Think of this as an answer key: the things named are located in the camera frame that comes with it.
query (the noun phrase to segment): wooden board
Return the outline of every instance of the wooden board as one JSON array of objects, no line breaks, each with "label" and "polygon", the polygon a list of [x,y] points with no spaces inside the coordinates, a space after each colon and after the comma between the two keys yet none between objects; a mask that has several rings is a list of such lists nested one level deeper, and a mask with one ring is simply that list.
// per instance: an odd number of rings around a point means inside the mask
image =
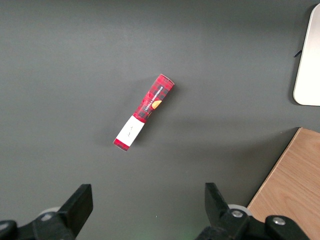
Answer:
[{"label": "wooden board", "polygon": [[320,233],[320,133],[299,128],[248,209],[264,222],[269,215],[296,221],[311,240]]}]

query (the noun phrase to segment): white tablet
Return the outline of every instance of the white tablet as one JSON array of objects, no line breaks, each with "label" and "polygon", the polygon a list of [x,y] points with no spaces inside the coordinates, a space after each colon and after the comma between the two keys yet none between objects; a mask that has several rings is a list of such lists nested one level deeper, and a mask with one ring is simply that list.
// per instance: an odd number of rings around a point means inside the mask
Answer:
[{"label": "white tablet", "polygon": [[293,97],[301,105],[320,106],[320,4],[310,16]]}]

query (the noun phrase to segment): dark gray tabletop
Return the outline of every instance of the dark gray tabletop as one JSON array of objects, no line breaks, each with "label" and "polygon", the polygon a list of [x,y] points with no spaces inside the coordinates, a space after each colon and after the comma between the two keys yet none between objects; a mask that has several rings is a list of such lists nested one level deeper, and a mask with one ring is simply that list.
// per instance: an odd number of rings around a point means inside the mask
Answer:
[{"label": "dark gray tabletop", "polygon": [[[0,218],[82,183],[78,239],[192,240],[206,182],[247,205],[320,108],[293,88],[316,0],[1,1]],[[113,140],[159,74],[175,87],[128,152]]]}]

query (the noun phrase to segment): bolt head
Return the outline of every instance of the bolt head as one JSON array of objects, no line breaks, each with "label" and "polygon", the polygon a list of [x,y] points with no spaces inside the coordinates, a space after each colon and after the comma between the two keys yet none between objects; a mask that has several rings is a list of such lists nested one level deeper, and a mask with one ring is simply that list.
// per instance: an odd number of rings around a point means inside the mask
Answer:
[{"label": "bolt head", "polygon": [[286,221],[283,220],[281,217],[278,217],[278,216],[274,217],[274,218],[272,219],[272,221],[273,221],[275,224],[281,225],[281,226],[283,226],[283,225],[286,224]]},{"label": "bolt head", "polygon": [[242,218],[244,214],[242,212],[240,212],[239,210],[234,210],[232,211],[232,216],[234,216],[235,218]]}]

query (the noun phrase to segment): red tartan packaging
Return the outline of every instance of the red tartan packaging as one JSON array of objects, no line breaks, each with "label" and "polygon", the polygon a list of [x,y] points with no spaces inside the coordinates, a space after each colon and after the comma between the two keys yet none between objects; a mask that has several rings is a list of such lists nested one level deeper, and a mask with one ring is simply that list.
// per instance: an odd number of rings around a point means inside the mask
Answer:
[{"label": "red tartan packaging", "polygon": [[113,144],[127,151],[147,122],[150,114],[159,106],[175,84],[166,76],[160,75],[144,96],[139,107],[126,122]]}]

